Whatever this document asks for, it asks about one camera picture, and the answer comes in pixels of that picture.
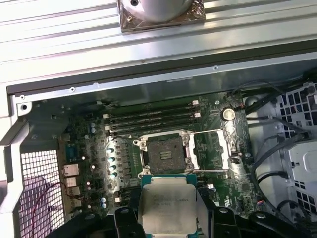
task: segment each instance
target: metal ventilation grille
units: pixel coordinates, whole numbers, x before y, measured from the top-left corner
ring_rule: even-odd
[[[279,97],[277,107],[282,119],[302,128],[308,127],[309,130],[317,126],[317,97],[314,95],[316,88],[317,85],[311,83]],[[286,138],[295,135],[286,126],[284,131]]]
[[[315,199],[303,192],[296,191],[298,203],[308,212],[317,215]]]
[[[21,154],[24,191],[20,199],[21,238],[32,235],[32,213],[38,198],[60,182],[56,150]],[[38,202],[34,216],[34,238],[44,238],[64,224],[60,186],[55,186]]]

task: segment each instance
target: capacitor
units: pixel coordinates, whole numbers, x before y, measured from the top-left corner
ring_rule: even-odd
[[[116,166],[115,166],[115,165],[112,165],[112,166],[110,166],[110,168],[109,168],[110,171],[114,171],[115,169],[116,169]]]
[[[232,108],[227,108],[223,110],[221,117],[223,120],[231,121],[235,119],[236,113],[234,112]]]
[[[114,157],[109,157],[109,158],[108,158],[108,162],[109,162],[109,163],[112,163],[112,162],[114,161],[114,159],[115,159]]]
[[[107,153],[108,153],[108,154],[113,153],[113,152],[114,152],[114,149],[113,149],[113,148],[107,149]]]
[[[112,174],[110,175],[110,178],[111,178],[111,179],[115,179],[115,177],[117,177],[117,175],[118,175],[117,173],[112,173]]]

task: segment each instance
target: silver metal panel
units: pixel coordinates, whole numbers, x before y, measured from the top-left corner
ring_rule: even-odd
[[[209,0],[205,9],[204,24],[123,35],[115,0],[2,1],[1,82],[195,60],[317,38],[315,0]]]
[[[303,71],[314,67],[317,53],[274,59],[254,60],[217,67],[206,67],[182,72],[139,77],[109,83],[93,83],[32,95],[12,97],[21,108],[23,104],[53,99],[57,108],[73,108],[95,100],[118,101],[122,105],[185,97],[195,94],[230,90],[257,79],[278,82],[298,78]]]

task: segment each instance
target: screw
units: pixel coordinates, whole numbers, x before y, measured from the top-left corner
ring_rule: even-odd
[[[260,218],[260,219],[266,218],[266,216],[263,213],[258,213],[256,216],[257,218]]]
[[[186,168],[187,168],[188,170],[191,170],[191,169],[193,168],[193,166],[192,166],[192,164],[187,164],[187,165],[186,165]]]
[[[195,13],[197,12],[197,9],[195,7],[193,7],[191,10],[190,10],[192,13]]]
[[[228,209],[222,207],[222,208],[219,209],[219,212],[221,212],[221,213],[227,213],[227,212],[228,212]]]

